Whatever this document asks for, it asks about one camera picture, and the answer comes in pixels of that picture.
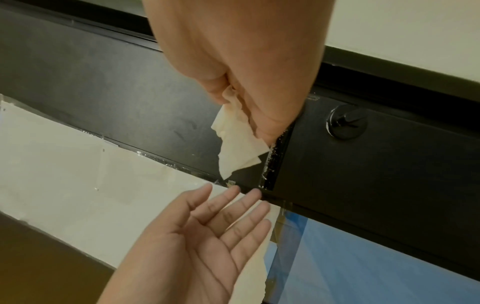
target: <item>paper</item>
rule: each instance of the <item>paper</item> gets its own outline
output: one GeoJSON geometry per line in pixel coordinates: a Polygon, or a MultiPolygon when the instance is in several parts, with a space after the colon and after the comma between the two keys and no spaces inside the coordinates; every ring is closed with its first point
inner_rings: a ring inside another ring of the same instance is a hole
{"type": "Polygon", "coordinates": [[[255,137],[249,118],[242,111],[242,103],[237,92],[229,86],[222,94],[229,101],[222,105],[211,128],[222,139],[218,167],[220,176],[225,180],[236,170],[260,164],[259,156],[270,149],[263,141],[255,137]]]}
{"type": "MultiPolygon", "coordinates": [[[[0,109],[0,211],[113,267],[170,201],[206,183],[12,104],[0,109]]],[[[224,190],[214,185],[212,195],[224,190]]],[[[279,211],[272,205],[267,218],[279,211]]],[[[231,303],[262,302],[271,233],[231,303]]]]}

